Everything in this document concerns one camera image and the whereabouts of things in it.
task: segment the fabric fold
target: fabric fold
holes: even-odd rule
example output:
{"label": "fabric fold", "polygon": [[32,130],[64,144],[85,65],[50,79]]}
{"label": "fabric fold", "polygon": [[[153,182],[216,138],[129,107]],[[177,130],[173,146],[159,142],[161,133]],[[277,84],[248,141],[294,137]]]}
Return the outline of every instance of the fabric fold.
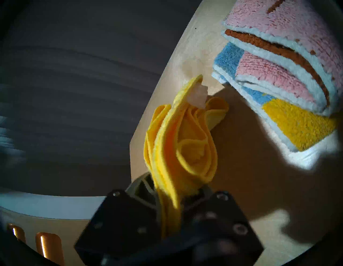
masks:
{"label": "fabric fold", "polygon": [[242,76],[238,73],[236,81],[254,90],[267,90],[313,113],[330,116],[339,110],[339,97],[343,92],[343,53],[308,1],[277,3],[238,0],[225,19],[227,30],[223,31],[223,36],[246,53],[260,58],[250,55],[246,58],[248,61],[274,63],[297,79],[290,78],[292,84],[301,84],[292,87],[282,82],[283,85],[278,86],[268,77],[261,82],[258,75],[249,77],[246,73]]}
{"label": "fabric fold", "polygon": [[212,97],[205,109],[190,105],[187,96],[201,82],[199,75],[177,94],[172,106],[159,106],[146,132],[144,159],[160,199],[163,237],[180,229],[183,197],[196,195],[217,169],[210,130],[223,120],[228,104]]}

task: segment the yellow microfiber cloth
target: yellow microfiber cloth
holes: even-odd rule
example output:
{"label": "yellow microfiber cloth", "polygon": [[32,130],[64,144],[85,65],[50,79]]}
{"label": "yellow microfiber cloth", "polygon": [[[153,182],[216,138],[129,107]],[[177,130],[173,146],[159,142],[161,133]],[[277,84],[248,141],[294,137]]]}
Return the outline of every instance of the yellow microfiber cloth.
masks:
{"label": "yellow microfiber cloth", "polygon": [[173,105],[156,108],[144,143],[144,159],[161,205],[162,237],[180,229],[181,200],[196,195],[217,169],[217,151],[210,130],[227,113],[228,104],[212,97],[198,108],[189,103],[202,75],[176,95]]}

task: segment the gray wall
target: gray wall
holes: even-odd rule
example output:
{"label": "gray wall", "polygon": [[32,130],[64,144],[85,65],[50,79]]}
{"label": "gray wall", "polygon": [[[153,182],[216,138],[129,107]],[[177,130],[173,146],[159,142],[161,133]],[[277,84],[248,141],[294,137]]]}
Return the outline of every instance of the gray wall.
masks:
{"label": "gray wall", "polygon": [[63,196],[127,187],[130,139],[199,3],[32,1],[2,43],[0,127],[21,153],[2,165],[0,186]]}

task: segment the wooden surface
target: wooden surface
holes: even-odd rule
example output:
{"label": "wooden surface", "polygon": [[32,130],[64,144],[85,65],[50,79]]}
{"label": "wooden surface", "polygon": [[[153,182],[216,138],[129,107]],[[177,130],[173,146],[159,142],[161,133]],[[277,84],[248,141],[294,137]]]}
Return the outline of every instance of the wooden surface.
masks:
{"label": "wooden surface", "polygon": [[178,90],[203,74],[209,94],[230,105],[212,131],[218,152],[214,190],[235,198],[262,241],[256,265],[282,265],[320,240],[340,219],[343,207],[338,133],[311,149],[290,153],[276,134],[232,88],[211,77],[215,56],[227,41],[222,19],[233,0],[204,0],[189,22],[145,109],[130,143],[131,178],[147,171],[143,143],[155,108],[172,103]]}

